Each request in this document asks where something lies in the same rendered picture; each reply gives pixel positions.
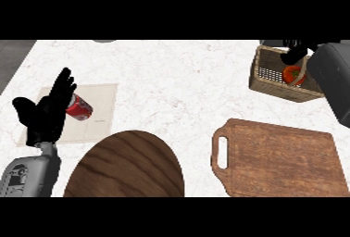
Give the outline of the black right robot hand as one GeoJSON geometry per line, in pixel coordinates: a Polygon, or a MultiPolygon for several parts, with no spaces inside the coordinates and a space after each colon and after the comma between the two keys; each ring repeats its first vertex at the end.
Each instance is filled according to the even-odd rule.
{"type": "Polygon", "coordinates": [[[284,40],[288,52],[281,54],[281,59],[287,65],[294,65],[308,55],[308,50],[317,51],[322,43],[312,40],[284,40]]]}

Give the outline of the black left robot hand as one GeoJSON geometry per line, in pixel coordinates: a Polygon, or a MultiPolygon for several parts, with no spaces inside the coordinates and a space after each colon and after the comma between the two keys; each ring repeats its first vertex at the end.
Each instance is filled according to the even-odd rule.
{"type": "Polygon", "coordinates": [[[57,143],[61,139],[65,125],[65,110],[71,101],[77,84],[71,76],[71,70],[64,68],[54,83],[49,95],[39,103],[26,97],[17,97],[12,105],[18,113],[18,119],[29,128],[27,146],[37,143],[57,143]]]}

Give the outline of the red tomato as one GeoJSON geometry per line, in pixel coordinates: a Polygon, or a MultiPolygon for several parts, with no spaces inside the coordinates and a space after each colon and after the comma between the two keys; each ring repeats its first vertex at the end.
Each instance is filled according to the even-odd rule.
{"type": "Polygon", "coordinates": [[[291,84],[294,80],[299,78],[302,73],[300,66],[287,66],[283,71],[283,79],[287,84],[291,84]]]}

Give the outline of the wicker basket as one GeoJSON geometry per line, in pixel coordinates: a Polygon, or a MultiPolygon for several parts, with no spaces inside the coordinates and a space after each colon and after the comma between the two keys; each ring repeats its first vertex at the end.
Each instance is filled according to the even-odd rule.
{"type": "Polygon", "coordinates": [[[286,50],[265,45],[257,47],[250,67],[249,88],[297,103],[322,98],[322,88],[306,69],[311,56],[296,63],[305,70],[305,82],[300,85],[288,85],[283,77],[287,64],[283,62],[281,54],[286,54],[286,50]]]}

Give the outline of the dark oval wooden board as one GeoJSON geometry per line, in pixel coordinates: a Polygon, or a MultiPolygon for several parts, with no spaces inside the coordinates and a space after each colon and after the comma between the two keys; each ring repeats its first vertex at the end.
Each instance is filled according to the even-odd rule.
{"type": "Polygon", "coordinates": [[[147,131],[123,131],[89,150],[65,197],[184,197],[185,181],[169,144],[147,131]]]}

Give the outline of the brown wooden cutting board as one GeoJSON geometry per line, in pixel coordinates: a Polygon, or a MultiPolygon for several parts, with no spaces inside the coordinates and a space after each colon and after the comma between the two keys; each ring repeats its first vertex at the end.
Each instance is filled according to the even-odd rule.
{"type": "Polygon", "coordinates": [[[232,118],[212,138],[231,196],[350,197],[333,134],[232,118]]]}

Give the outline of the dark grey appliance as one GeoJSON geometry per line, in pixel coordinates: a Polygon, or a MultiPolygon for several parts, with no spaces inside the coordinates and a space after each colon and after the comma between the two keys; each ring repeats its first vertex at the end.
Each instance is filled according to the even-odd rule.
{"type": "Polygon", "coordinates": [[[271,47],[288,47],[291,40],[260,40],[260,44],[271,47]]]}

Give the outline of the red can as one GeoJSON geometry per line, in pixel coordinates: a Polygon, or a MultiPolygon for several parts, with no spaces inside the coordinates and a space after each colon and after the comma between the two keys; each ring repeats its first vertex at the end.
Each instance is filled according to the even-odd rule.
{"type": "Polygon", "coordinates": [[[77,94],[73,94],[65,113],[79,121],[88,120],[94,113],[94,107],[77,94]]]}

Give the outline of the beige placemat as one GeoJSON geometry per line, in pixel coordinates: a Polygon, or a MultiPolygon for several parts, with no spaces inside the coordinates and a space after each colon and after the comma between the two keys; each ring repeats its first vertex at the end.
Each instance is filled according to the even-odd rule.
{"type": "Polygon", "coordinates": [[[77,88],[76,94],[92,105],[94,113],[85,121],[65,117],[64,132],[57,144],[97,143],[111,135],[117,90],[117,84],[92,84],[77,88]]]}

